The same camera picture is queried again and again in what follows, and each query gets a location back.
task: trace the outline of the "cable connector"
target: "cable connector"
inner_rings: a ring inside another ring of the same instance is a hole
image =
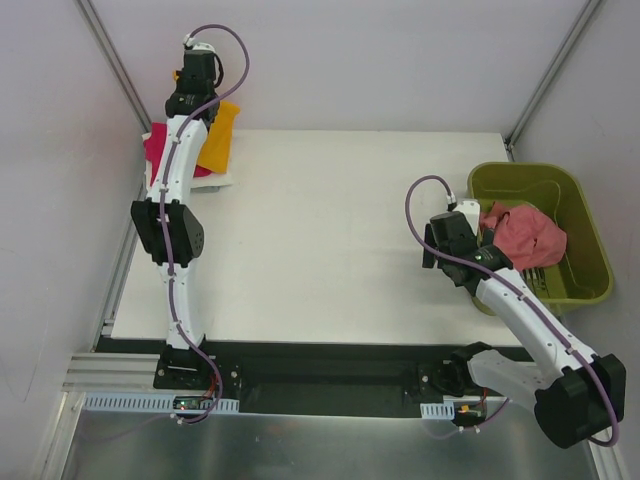
[[[180,145],[180,142],[182,141],[177,133],[169,132],[168,137],[171,143],[175,143],[177,145]]]
[[[453,212],[453,209],[458,206],[458,201],[454,193],[447,195],[447,211]]]
[[[182,44],[184,45],[184,48],[191,48],[193,47],[193,44],[196,42],[196,39],[194,37],[191,36],[191,33],[187,33],[184,36],[184,39],[182,40]]]

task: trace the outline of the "wire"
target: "wire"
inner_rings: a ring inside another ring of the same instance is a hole
[[[222,66],[222,60],[217,53],[213,54],[213,61],[218,63],[218,78],[216,82],[213,84],[213,88],[218,88],[222,85],[222,80],[224,80],[224,67]]]
[[[424,431],[427,432],[427,435],[429,435],[431,438],[433,438],[434,440],[447,440],[451,437],[453,437],[454,435],[457,435],[458,433],[464,433],[464,432],[468,432],[470,430],[474,430],[476,432],[479,432],[480,427],[486,427],[489,423],[493,422],[496,417],[500,416],[500,414],[502,412],[504,412],[506,409],[505,407],[508,405],[508,403],[511,400],[509,400],[508,398],[502,403],[502,405],[500,405],[495,412],[493,412],[493,414],[488,417],[484,422],[475,425],[473,427],[459,427],[456,430],[453,430],[452,432],[449,433],[445,433],[444,435],[436,435],[435,433],[431,433],[427,427],[424,425],[424,423],[426,422],[422,422],[423,426],[424,426]]]
[[[613,405],[611,404],[611,399],[609,399],[609,395],[607,395],[604,385],[602,385],[602,382],[598,378],[598,375],[593,370],[593,367],[589,364],[589,362],[584,358],[584,356],[580,352],[573,349],[573,347],[571,346],[571,342],[567,338],[565,338],[564,335],[562,335],[562,333],[556,328],[556,326],[547,318],[547,316],[542,311],[542,309],[540,309],[538,305],[536,305],[530,298],[524,295],[523,292],[518,287],[513,285],[506,278],[503,278],[497,273],[489,270],[488,268],[482,265],[478,265],[477,263],[473,263],[463,258],[458,258],[452,255],[447,255],[446,253],[442,253],[439,250],[436,250],[435,248],[431,247],[422,239],[422,237],[418,233],[418,230],[416,230],[416,227],[411,218],[411,197],[413,196],[413,192],[416,189],[416,187],[427,180],[439,181],[447,191],[447,195],[451,195],[451,188],[449,187],[447,182],[442,177],[439,177],[437,175],[427,175],[413,182],[411,187],[409,187],[409,191],[407,192],[407,196],[404,202],[404,213],[407,218],[407,224],[409,226],[409,230],[411,230],[411,233],[413,234],[415,239],[425,250],[427,250],[432,255],[435,255],[436,257],[442,258],[450,262],[458,263],[460,265],[464,265],[466,267],[470,267],[475,270],[478,270],[484,273],[485,275],[488,275],[489,277],[494,278],[495,280],[500,282],[502,285],[507,287],[509,290],[511,290],[515,295],[522,298],[522,300],[527,304],[527,306],[531,310],[533,310],[533,312],[538,316],[538,318],[542,321],[542,323],[544,323],[544,325],[549,329],[549,331],[558,339],[558,341],[562,344],[562,346],[567,349],[567,352],[570,352],[571,355],[573,355],[576,358],[576,360],[578,360],[578,363],[580,363],[580,365],[584,367],[585,371],[587,372],[587,374],[595,384],[596,389],[598,390],[598,393],[602,398],[602,402],[604,403],[604,407],[607,411],[607,415],[609,416],[609,422],[611,423],[611,438],[608,441],[601,441],[601,440],[598,440],[597,438],[589,437],[589,441],[601,447],[613,447],[618,442],[618,439],[620,437],[620,427],[618,425],[618,418],[616,417],[616,413],[613,410]]]
[[[240,85],[242,85],[244,83],[245,79],[247,78],[247,75],[249,73],[249,67],[251,65],[251,61],[249,59],[249,51],[247,50],[247,47],[245,46],[244,42],[242,41],[242,39],[240,38],[240,36],[236,32],[234,32],[232,29],[230,29],[229,27],[227,27],[225,25],[220,25],[220,24],[216,24],[216,23],[202,25],[201,27],[198,27],[193,32],[191,32],[189,37],[193,38],[198,33],[202,32],[203,30],[208,30],[208,29],[223,30],[223,31],[231,34],[231,36],[233,36],[236,39],[236,41],[240,45],[240,48],[242,48],[242,53],[244,54],[244,60],[245,60],[244,72],[242,73],[242,76],[240,77],[240,79],[236,82],[236,84],[233,87],[231,87],[229,90],[224,92],[222,95],[219,95],[218,97],[214,98],[213,100],[211,100],[211,101],[201,105],[197,109],[195,109],[184,120],[184,122],[182,122],[182,125],[180,125],[180,127],[178,128],[178,131],[176,132],[176,138],[173,140],[173,142],[171,144],[171,148],[169,149],[169,155],[167,156],[167,162],[165,164],[164,171],[163,171],[163,174],[162,174],[162,184],[163,184],[163,186],[160,189],[160,225],[162,227],[162,235],[164,237],[164,244],[165,244],[165,248],[167,250],[167,262],[169,263],[169,267],[167,269],[167,273],[169,274],[168,296],[169,296],[169,310],[171,311],[171,318],[172,318],[173,322],[175,323],[176,329],[178,331],[178,334],[182,337],[182,339],[187,343],[187,345],[189,345],[189,347],[191,347],[198,355],[200,355],[209,364],[209,366],[211,367],[211,369],[215,373],[216,381],[217,381],[217,384],[218,384],[218,393],[217,393],[214,401],[211,402],[211,405],[209,407],[207,407],[207,409],[204,412],[202,412],[200,415],[198,415],[197,417],[194,417],[194,418],[181,418],[182,422],[189,423],[189,424],[197,423],[200,420],[206,418],[209,415],[209,413],[211,413],[211,411],[216,408],[216,406],[218,405],[218,402],[222,398],[223,386],[222,386],[222,376],[220,375],[220,371],[218,370],[218,367],[213,362],[213,360],[211,360],[211,358],[209,358],[209,355],[207,355],[202,350],[200,350],[200,348],[198,348],[198,346],[196,344],[194,344],[191,341],[191,339],[187,336],[187,334],[185,333],[184,329],[182,328],[182,323],[180,322],[180,319],[178,318],[178,314],[176,312],[175,296],[174,296],[175,264],[174,264],[174,260],[173,260],[173,248],[171,246],[171,237],[169,236],[169,226],[167,224],[167,218],[166,218],[166,214],[165,214],[165,200],[166,200],[167,192],[169,190],[169,187],[168,187],[169,172],[171,170],[171,164],[173,163],[173,158],[174,158],[174,156],[176,154],[176,150],[177,150],[178,144],[180,143],[180,138],[181,138],[182,133],[184,132],[184,130],[187,128],[187,125],[189,125],[189,122],[191,122],[191,120],[196,118],[198,115],[200,115],[202,112],[204,112],[208,108],[211,108],[212,106],[220,103],[222,100],[224,100],[229,95],[231,95],[233,92],[235,92],[238,88],[240,88]]]

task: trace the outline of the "fabric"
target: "fabric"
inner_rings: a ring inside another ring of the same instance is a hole
[[[162,160],[162,151],[164,150],[164,142],[167,139],[167,124],[166,123],[152,123],[151,124],[151,136],[144,140],[144,155],[147,161],[151,163],[151,183],[156,179],[156,174],[160,168],[160,161]],[[211,175],[211,171],[206,168],[196,165],[196,170],[193,174],[194,177],[206,177]]]
[[[518,271],[555,265],[567,249],[567,234],[530,205],[507,208],[495,202],[480,218],[480,228],[495,230],[493,244]]]

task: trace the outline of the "metal floor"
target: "metal floor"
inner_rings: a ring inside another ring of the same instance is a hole
[[[194,426],[148,414],[83,412],[64,479],[597,479],[586,443],[560,450],[524,409],[507,406],[480,434],[433,434],[449,422],[214,415]]]

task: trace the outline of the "metal frame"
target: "metal frame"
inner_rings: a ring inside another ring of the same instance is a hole
[[[582,7],[582,10],[578,14],[578,17],[575,19],[573,25],[569,29],[569,32],[560,44],[560,48],[558,48],[558,51],[551,60],[551,63],[542,75],[540,82],[538,82],[533,95],[527,102],[527,105],[524,107],[524,110],[516,121],[516,124],[511,130],[511,133],[507,135],[507,138],[505,140],[507,150],[513,150],[514,145],[522,136],[534,113],[537,111],[540,104],[544,101],[556,78],[558,78],[558,76],[562,72],[562,69],[566,65],[569,56],[575,50],[578,41],[582,38],[587,27],[591,24],[596,14],[600,11],[600,7],[605,3],[605,1],[606,0],[588,0]]]
[[[147,110],[144,108],[144,104],[142,103],[133,82],[129,78],[129,74],[124,68],[122,60],[120,60],[120,56],[113,46],[113,42],[111,41],[111,38],[109,38],[109,34],[104,28],[102,20],[100,19],[93,2],[91,0],[74,0],[74,2],[80,10],[80,14],[87,22],[87,27],[96,39],[96,42],[98,43],[100,50],[102,50],[109,67],[111,67],[111,70],[118,79],[118,83],[122,87],[122,91],[127,97],[140,126],[145,132],[151,131],[151,118],[149,117]]]

